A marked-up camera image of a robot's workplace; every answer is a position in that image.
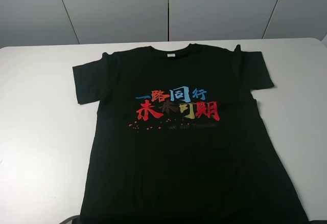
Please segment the black printed t-shirt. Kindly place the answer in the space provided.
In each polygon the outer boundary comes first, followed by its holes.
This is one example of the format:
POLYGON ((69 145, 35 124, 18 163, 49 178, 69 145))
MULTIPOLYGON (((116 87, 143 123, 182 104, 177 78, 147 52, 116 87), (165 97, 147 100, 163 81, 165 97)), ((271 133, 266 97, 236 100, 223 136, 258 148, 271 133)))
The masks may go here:
POLYGON ((73 67, 98 102, 82 223, 308 223, 252 91, 261 52, 141 47, 73 67))

